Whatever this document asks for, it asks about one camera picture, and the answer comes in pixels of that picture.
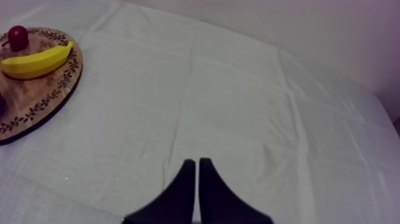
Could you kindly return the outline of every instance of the round wooden tray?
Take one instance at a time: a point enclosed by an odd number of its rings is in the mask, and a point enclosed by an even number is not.
[[[50,28],[29,28],[28,33],[26,49],[12,52],[5,45],[0,49],[0,60],[35,54],[74,41],[64,32]],[[7,34],[0,36],[0,43],[6,41]],[[0,93],[7,102],[0,114],[0,145],[4,145],[40,127],[66,103],[82,73],[82,52],[74,41],[67,62],[37,79],[16,80],[0,73]]]

